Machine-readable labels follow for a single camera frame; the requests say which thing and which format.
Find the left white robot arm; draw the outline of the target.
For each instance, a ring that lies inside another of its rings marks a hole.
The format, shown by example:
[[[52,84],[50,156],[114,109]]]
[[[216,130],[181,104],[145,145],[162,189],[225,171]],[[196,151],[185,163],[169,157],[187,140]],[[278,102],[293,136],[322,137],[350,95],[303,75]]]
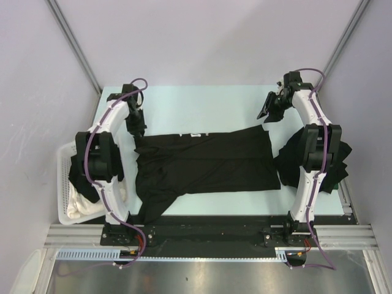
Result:
[[[97,191],[104,206],[105,221],[118,225],[114,237],[123,245],[135,239],[135,229],[126,224],[129,209],[122,200],[119,182],[124,179],[121,150],[115,137],[122,125],[133,137],[142,137],[147,128],[143,113],[144,93],[148,83],[136,78],[111,93],[97,122],[75,136],[80,172]]]

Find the white plastic basket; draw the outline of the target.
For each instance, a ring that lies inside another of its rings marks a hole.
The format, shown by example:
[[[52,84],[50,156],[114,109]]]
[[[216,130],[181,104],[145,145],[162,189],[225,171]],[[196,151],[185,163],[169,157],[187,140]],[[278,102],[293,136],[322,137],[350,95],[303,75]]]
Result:
[[[71,219],[67,216],[69,203],[69,172],[71,168],[71,157],[77,154],[74,141],[60,147],[57,152],[57,193],[58,193],[58,218],[63,225],[81,224],[105,215],[105,211],[81,219]]]

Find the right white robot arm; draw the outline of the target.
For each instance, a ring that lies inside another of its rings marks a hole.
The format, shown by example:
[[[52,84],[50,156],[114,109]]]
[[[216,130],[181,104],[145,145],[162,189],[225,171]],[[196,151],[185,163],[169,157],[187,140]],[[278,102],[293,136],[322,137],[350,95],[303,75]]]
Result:
[[[317,72],[318,69],[302,68],[286,73],[277,83],[278,90],[269,92],[257,119],[265,123],[276,123],[293,107],[303,123],[303,133],[296,150],[300,165],[300,178],[294,204],[288,212],[288,221],[283,229],[283,240],[290,246],[298,245],[305,232],[313,232],[314,206],[322,181],[338,158],[341,142],[341,126],[333,124],[324,114],[317,101],[319,87],[306,83],[301,72]]]

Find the black printed t shirt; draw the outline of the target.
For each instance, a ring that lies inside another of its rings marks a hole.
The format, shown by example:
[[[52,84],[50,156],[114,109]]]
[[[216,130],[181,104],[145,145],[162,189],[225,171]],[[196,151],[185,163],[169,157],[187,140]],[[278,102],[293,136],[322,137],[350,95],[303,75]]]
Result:
[[[279,190],[270,135],[233,132],[136,137],[138,219],[154,222],[185,194]]]

